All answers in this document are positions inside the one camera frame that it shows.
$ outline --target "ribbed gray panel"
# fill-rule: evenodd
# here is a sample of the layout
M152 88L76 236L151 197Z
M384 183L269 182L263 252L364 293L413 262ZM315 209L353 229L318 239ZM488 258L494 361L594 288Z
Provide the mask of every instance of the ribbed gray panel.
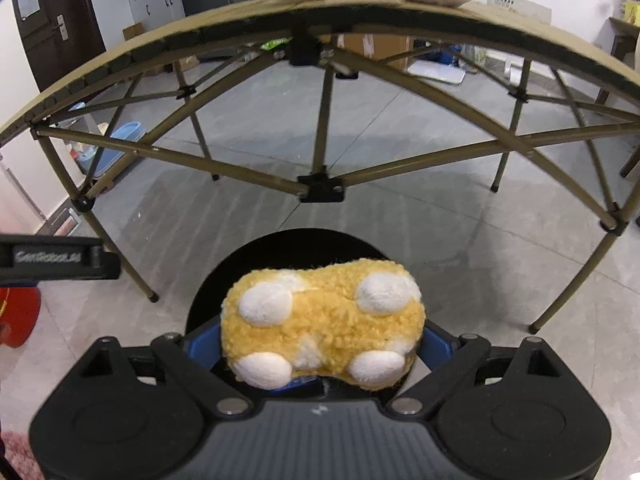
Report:
M391 420L371 400L268 401L251 420L218 425L194 459L168 478L472 480L424 426Z

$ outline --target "dark brown door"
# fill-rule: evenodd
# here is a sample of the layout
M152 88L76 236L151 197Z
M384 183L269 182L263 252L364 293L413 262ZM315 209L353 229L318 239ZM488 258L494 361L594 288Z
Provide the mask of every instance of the dark brown door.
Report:
M13 0L15 19L40 90L104 52L91 0Z

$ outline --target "white paper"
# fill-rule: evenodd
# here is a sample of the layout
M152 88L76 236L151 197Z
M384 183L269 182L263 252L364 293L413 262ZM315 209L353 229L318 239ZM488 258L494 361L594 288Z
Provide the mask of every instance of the white paper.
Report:
M18 9L20 10L20 17L26 20L40 10L40 3L38 0L18 0Z

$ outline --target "white cabinet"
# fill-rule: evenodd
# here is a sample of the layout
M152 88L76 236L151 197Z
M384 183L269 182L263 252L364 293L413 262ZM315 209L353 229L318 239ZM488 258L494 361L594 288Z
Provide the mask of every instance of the white cabinet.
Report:
M184 18L182 0L129 0L129 5L133 19L141 22L145 31Z

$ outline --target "pink rug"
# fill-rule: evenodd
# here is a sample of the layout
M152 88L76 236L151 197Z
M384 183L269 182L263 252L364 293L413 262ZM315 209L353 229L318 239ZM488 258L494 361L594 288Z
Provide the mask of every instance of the pink rug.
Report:
M4 455L23 480L44 480L25 434L5 431L2 441L6 446Z

